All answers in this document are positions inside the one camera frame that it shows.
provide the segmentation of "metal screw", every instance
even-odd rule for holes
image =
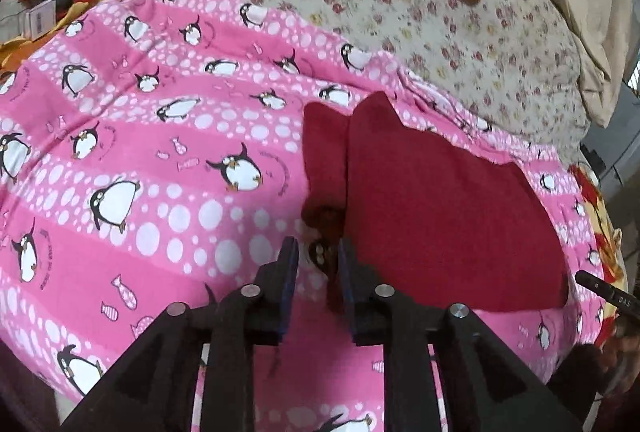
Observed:
[[[242,286],[240,294],[247,298],[257,297],[260,294],[260,286],[256,284],[247,284],[246,286]]]
[[[378,295],[379,297],[388,298],[393,296],[395,292],[396,290],[394,289],[394,287],[390,286],[389,284],[378,284],[376,286],[376,295]]]
[[[449,311],[456,318],[464,318],[469,314],[469,308],[460,303],[452,304],[451,307],[449,307]]]
[[[180,316],[187,310],[187,306],[182,302],[171,302],[167,308],[166,312],[169,313],[169,316],[177,317]]]

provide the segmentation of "dark red fabric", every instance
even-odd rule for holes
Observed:
[[[302,142],[303,219],[334,242],[349,237],[385,282],[431,306],[564,306],[564,255],[517,165],[405,127],[382,92],[350,118],[307,105]]]

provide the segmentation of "folded red garment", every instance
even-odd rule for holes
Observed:
[[[306,224],[334,244],[349,237],[414,300],[493,312],[566,303],[558,236],[516,164],[405,127],[382,92],[350,118],[308,104],[302,143]]]

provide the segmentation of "floral fabric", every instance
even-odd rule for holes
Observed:
[[[580,159],[588,120],[578,53],[549,0],[250,0],[382,47],[508,132]]]

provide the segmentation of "penguin print blanket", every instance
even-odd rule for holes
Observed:
[[[68,398],[169,303],[206,304],[205,285],[223,297],[292,235],[290,331],[279,356],[255,354],[259,429],[382,430],[382,350],[356,349],[326,308],[305,258],[318,236],[300,219],[303,108],[349,114],[375,91],[406,126],[516,163],[552,221],[566,306],[479,315],[543,380],[598,334],[601,301],[572,279],[602,267],[555,149],[472,115],[384,51],[242,0],[107,0],[2,81],[0,338]]]

